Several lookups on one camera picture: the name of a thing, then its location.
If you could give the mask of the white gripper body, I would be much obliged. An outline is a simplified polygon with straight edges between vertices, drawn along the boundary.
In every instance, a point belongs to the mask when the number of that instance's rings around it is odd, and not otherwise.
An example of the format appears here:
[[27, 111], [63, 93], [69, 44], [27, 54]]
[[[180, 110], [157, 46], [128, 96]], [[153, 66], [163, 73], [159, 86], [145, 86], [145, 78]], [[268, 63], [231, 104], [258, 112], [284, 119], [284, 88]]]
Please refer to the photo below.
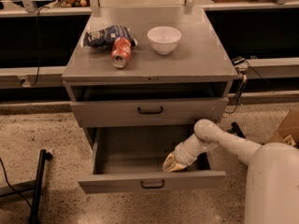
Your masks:
[[193, 164], [200, 154], [200, 147], [197, 142], [181, 142], [174, 150], [174, 158], [176, 163], [184, 166]]

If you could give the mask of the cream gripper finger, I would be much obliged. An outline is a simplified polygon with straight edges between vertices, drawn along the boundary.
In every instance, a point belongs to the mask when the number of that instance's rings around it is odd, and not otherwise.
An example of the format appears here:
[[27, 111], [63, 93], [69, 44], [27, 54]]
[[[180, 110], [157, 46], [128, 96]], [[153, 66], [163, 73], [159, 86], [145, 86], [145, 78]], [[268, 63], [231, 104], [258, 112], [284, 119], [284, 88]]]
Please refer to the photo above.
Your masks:
[[185, 168], [186, 168], [185, 164], [172, 163], [167, 166], [166, 171], [167, 172], [178, 172], [178, 171], [182, 171]]
[[166, 171], [167, 166], [168, 166], [169, 164], [172, 164], [172, 163], [177, 163], [177, 161], [176, 161], [176, 159], [175, 159], [174, 154], [173, 154], [173, 153], [170, 153], [170, 154], [166, 157], [166, 159], [165, 159], [165, 161], [164, 161], [164, 164], [163, 164], [163, 171], [164, 171], [164, 172], [167, 172], [167, 171]]

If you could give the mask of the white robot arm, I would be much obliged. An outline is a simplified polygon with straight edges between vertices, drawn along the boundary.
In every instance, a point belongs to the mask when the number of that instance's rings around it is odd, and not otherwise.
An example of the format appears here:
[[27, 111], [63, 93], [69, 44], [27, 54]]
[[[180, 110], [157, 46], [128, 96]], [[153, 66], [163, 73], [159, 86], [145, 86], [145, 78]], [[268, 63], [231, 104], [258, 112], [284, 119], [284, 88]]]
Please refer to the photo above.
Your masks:
[[295, 147], [261, 145], [200, 119], [193, 134], [167, 156], [163, 170], [180, 171], [217, 146], [248, 166], [244, 224], [299, 224], [299, 149]]

